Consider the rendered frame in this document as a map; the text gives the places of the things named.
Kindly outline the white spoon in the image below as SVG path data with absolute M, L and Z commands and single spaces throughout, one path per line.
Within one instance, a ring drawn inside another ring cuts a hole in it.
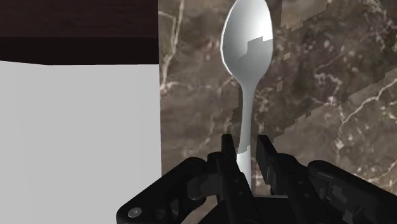
M 251 118 L 254 93 L 267 72 L 273 54 L 273 28 L 265 0 L 236 0 L 221 32 L 220 53 L 224 67 L 242 90 L 242 119 L 237 165 L 252 186 Z

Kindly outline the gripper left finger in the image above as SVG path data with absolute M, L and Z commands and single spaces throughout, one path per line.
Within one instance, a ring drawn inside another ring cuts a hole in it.
M 186 217 L 215 195 L 217 207 L 208 224 L 261 224 L 261 216 L 246 178 L 236 162 L 230 134 L 207 160 L 189 157 L 121 206 L 117 224 L 182 224 Z

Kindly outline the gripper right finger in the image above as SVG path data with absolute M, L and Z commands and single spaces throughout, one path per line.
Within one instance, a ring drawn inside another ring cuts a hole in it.
M 259 135 L 256 161 L 272 195 L 285 196 L 297 224 L 397 224 L 397 195 L 324 160 L 302 165 Z

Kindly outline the dark wooden cabinet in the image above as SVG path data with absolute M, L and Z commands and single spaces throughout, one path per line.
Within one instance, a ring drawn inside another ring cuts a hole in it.
M 157 0 L 0 0 L 0 61 L 158 64 Z

